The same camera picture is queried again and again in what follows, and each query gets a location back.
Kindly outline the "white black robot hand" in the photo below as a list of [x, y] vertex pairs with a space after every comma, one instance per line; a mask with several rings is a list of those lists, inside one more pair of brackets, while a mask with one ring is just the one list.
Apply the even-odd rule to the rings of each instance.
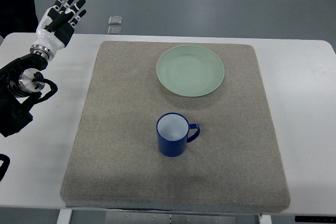
[[51, 61], [57, 51], [69, 44], [75, 27], [86, 14], [86, 0], [56, 0], [44, 13], [36, 29], [37, 39], [30, 52], [42, 54]]

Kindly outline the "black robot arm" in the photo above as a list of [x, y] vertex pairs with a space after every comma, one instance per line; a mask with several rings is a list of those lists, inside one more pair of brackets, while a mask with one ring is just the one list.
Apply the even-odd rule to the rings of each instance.
[[50, 49], [32, 45], [30, 53], [1, 69], [1, 135], [8, 137], [26, 127], [33, 116], [34, 105], [51, 98], [57, 85], [46, 79], [42, 71], [54, 58]]

